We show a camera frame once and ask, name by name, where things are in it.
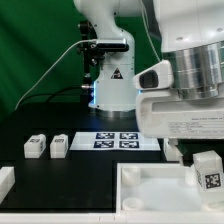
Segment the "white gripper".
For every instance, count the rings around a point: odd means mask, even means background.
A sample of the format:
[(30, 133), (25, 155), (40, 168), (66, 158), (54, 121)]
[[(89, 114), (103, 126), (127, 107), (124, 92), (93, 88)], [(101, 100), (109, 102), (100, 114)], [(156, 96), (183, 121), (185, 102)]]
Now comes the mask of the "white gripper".
[(183, 164), (176, 139), (224, 139), (224, 94), (184, 101), (172, 90), (146, 91), (137, 96), (136, 120), (145, 137), (165, 138), (168, 161)]

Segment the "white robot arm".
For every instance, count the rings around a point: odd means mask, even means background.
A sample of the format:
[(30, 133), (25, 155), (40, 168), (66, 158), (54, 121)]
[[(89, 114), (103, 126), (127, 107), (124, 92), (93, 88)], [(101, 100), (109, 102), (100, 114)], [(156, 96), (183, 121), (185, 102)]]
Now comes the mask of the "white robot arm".
[[(139, 131), (164, 140), (170, 161), (178, 141), (224, 139), (224, 0), (73, 0), (105, 52), (90, 107), (99, 114), (136, 113)], [(136, 74), (134, 39), (115, 16), (152, 16), (163, 58)]]

